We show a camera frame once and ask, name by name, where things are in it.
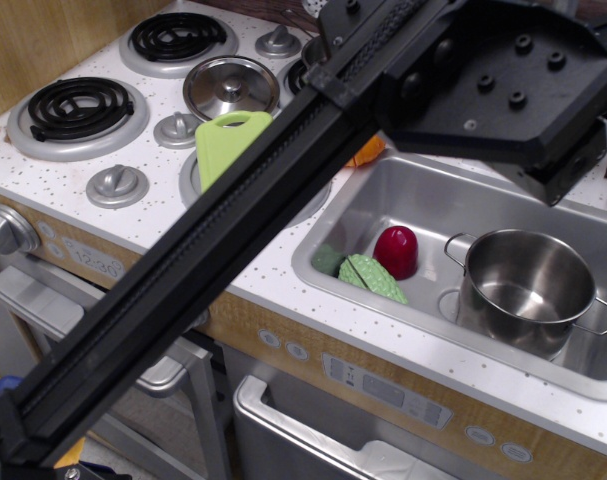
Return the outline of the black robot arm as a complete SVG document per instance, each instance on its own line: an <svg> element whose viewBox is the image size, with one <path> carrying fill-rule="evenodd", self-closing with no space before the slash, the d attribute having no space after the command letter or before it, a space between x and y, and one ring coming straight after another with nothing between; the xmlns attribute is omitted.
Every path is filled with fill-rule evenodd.
<svg viewBox="0 0 607 480"><path fill-rule="evenodd" d="M548 204L607 111L607 44L524 1L331 1L329 60L15 389L0 478L51 468L375 133L505 163Z"/></svg>

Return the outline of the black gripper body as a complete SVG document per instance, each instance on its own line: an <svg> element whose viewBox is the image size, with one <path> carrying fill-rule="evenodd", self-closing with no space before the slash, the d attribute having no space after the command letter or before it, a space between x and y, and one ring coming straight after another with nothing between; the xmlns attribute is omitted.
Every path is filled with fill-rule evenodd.
<svg viewBox="0 0 607 480"><path fill-rule="evenodd" d="M607 127L597 119L588 131L555 163L521 167L492 163L492 169L531 197L554 206L592 170L607 153Z"/></svg>

